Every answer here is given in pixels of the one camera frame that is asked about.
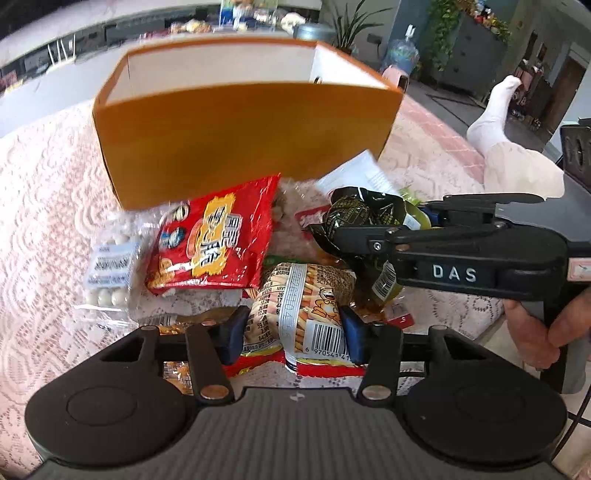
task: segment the candy bag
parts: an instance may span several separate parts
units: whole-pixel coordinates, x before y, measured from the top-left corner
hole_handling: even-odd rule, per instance
[[[402,226],[408,216],[412,216],[420,228],[429,228],[428,217],[399,196],[360,187],[336,189],[330,202],[332,206],[323,222],[310,225],[309,230],[324,251],[344,260],[357,275],[356,305],[379,312],[402,290],[396,283],[396,272],[388,261],[388,253],[346,254],[333,243],[335,230],[343,226]]]
[[[266,177],[182,203],[160,231],[148,289],[258,287],[278,181]]]

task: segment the leg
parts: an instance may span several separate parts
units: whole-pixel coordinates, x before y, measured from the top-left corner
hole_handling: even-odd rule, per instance
[[[491,92],[491,99],[484,113],[470,126],[466,137],[470,144],[483,156],[496,144],[508,142],[505,136],[505,122],[509,102],[517,87],[519,78],[508,76]]]
[[[505,136],[511,96],[521,81],[508,76],[492,89],[482,116],[466,134],[468,142],[485,158],[487,193],[532,193],[544,198],[564,195],[563,172],[539,152],[526,150]]]

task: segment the round pad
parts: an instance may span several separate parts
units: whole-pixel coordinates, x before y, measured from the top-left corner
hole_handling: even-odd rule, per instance
[[[550,451],[566,424],[558,394],[496,360],[438,368],[407,395],[411,430],[448,458],[472,465],[531,462]]]
[[[164,449],[184,427],[183,395],[130,364],[73,369],[33,395],[25,424],[43,459],[120,466]]]

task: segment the foot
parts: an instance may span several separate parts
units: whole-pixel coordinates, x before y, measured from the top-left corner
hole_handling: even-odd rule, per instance
[[[491,99],[484,113],[468,129],[466,138],[482,156],[497,143],[508,142],[505,136],[505,122],[509,102],[521,80],[509,75],[500,84],[496,85],[491,92]]]

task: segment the cartoon character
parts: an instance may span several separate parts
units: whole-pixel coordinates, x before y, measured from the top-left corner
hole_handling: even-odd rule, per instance
[[[177,248],[185,238],[187,231],[183,227],[175,228],[172,232],[162,232],[158,241],[160,250]]]
[[[188,216],[189,216],[189,204],[183,203],[168,216],[168,218],[166,219],[166,223],[168,224],[168,223],[172,223],[172,222],[182,222]]]
[[[339,310],[336,306],[335,295],[332,288],[321,288],[320,298],[314,302],[315,307],[312,313],[322,318],[329,318],[330,320],[337,320],[339,318]]]
[[[174,278],[172,267],[172,260],[161,258],[158,263],[158,271],[154,273],[154,277],[148,282],[148,288],[162,288],[170,282]]]

